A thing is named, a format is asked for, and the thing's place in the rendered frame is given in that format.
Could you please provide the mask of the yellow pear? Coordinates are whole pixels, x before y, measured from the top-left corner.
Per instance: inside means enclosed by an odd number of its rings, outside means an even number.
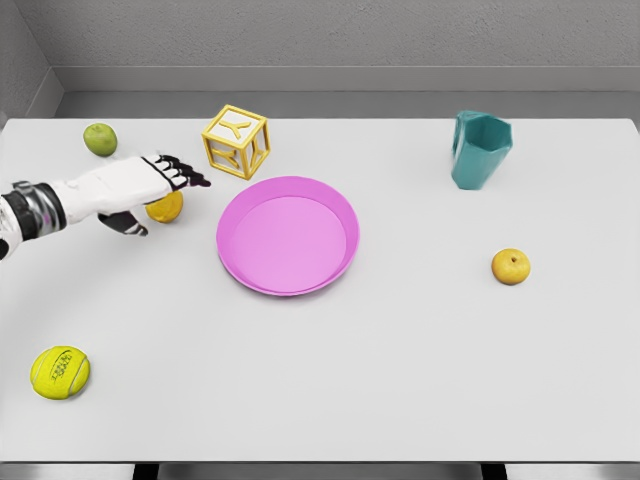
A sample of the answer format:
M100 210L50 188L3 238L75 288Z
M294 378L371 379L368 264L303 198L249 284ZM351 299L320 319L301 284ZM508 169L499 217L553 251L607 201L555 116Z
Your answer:
M531 264L528 256L521 250L506 248L494 255L491 270L499 282L516 285L529 277Z

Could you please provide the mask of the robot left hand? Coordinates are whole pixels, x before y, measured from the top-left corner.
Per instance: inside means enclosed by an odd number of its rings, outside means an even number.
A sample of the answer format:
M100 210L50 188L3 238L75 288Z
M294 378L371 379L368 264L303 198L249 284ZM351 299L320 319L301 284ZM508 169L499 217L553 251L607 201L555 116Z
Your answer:
M202 173L171 155L132 157L90 172L86 178L90 205L98 219L125 235L146 236L148 230L132 209L163 199L186 187L210 187Z

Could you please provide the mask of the teal cup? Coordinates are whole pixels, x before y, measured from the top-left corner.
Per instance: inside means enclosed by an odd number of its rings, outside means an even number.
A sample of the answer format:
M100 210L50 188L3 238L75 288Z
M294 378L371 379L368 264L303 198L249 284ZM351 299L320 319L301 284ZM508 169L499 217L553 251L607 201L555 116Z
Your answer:
M513 146L510 123L484 112L456 115L451 176L463 190L480 190Z

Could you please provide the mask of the green apple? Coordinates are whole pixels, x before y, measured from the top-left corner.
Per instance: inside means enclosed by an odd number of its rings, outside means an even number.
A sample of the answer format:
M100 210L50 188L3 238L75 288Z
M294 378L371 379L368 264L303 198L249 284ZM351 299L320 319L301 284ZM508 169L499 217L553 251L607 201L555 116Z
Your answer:
M83 132L85 146L95 155L109 157L117 149L118 139L113 128L105 123L93 123Z

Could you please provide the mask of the yellow tennis ball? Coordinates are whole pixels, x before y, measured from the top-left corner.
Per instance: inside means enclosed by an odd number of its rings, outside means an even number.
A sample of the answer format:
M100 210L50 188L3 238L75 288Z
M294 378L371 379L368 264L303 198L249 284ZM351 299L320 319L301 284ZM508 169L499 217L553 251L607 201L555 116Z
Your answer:
M33 362L30 381L40 396L65 400L85 387L90 370L90 361L82 350L73 346L54 346Z

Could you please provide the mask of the yellow letter block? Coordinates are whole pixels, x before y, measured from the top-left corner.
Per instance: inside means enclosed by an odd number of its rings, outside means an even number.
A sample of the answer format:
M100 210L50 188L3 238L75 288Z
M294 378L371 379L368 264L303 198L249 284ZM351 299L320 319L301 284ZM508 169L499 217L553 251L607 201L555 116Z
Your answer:
M271 151L267 118L225 105L201 132L209 164L250 180Z

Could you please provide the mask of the yellow lemon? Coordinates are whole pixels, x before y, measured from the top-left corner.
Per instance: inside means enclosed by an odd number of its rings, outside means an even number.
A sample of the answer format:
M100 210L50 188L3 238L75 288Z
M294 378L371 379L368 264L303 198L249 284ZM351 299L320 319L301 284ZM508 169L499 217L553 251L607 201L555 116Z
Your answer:
M184 205L181 191L174 191L145 206L147 215L159 223L171 223L178 218Z

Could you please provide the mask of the pink plate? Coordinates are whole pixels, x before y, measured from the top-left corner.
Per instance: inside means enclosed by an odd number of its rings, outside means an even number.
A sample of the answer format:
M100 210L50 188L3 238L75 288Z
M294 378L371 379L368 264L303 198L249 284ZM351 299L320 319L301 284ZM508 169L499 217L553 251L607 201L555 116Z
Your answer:
M281 176L239 193L218 222L216 245L226 270L264 294L319 290L350 266L360 241L349 201L326 183Z

